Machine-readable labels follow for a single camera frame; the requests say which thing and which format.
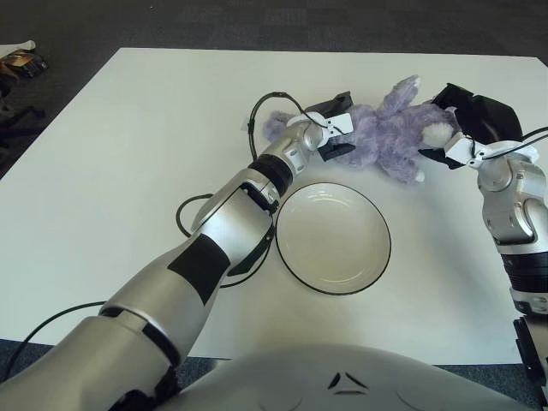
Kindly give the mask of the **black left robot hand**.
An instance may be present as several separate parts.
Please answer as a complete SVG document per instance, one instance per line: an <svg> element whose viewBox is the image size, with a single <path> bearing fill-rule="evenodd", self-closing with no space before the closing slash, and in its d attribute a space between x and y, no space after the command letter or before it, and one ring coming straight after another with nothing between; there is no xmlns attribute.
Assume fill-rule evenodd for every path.
<svg viewBox="0 0 548 411"><path fill-rule="evenodd" d="M306 113L322 126L323 139L318 147L320 157L325 161L341 157L352 152L355 145L350 143L334 143L335 137L341 137L354 132L351 115L348 110L353 100L350 92L337 94L333 99L306 108Z"/></svg>

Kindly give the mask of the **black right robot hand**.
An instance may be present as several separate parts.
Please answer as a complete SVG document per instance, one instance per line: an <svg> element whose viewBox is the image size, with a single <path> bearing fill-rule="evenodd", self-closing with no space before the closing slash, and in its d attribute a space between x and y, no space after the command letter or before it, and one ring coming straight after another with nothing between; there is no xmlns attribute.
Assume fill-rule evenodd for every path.
<svg viewBox="0 0 548 411"><path fill-rule="evenodd" d="M425 132L419 153L452 170L464 165L477 168L523 141L514 109L495 99L449 83L432 104L448 114L453 123L446 136L440 128Z"/></svg>

